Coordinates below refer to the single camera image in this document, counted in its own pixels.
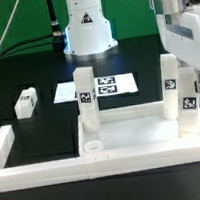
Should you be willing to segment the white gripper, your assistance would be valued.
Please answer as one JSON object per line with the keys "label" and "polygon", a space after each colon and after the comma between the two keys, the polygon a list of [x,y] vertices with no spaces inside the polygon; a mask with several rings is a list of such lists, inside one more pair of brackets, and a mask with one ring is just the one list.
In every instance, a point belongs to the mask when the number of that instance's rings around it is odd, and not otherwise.
{"label": "white gripper", "polygon": [[[156,16],[163,47],[200,71],[200,8],[183,12],[180,20],[179,25],[167,25],[164,15]],[[196,81],[200,94],[200,74]]]}

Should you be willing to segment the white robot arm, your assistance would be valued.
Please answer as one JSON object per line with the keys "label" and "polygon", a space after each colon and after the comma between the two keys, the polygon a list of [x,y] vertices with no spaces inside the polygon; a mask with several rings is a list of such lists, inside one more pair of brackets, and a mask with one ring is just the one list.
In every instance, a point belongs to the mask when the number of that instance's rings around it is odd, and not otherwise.
{"label": "white robot arm", "polygon": [[[66,0],[69,23],[64,54],[81,61],[99,59],[118,45],[103,16],[101,0]],[[148,0],[163,47],[198,73],[200,94],[200,0]]]}

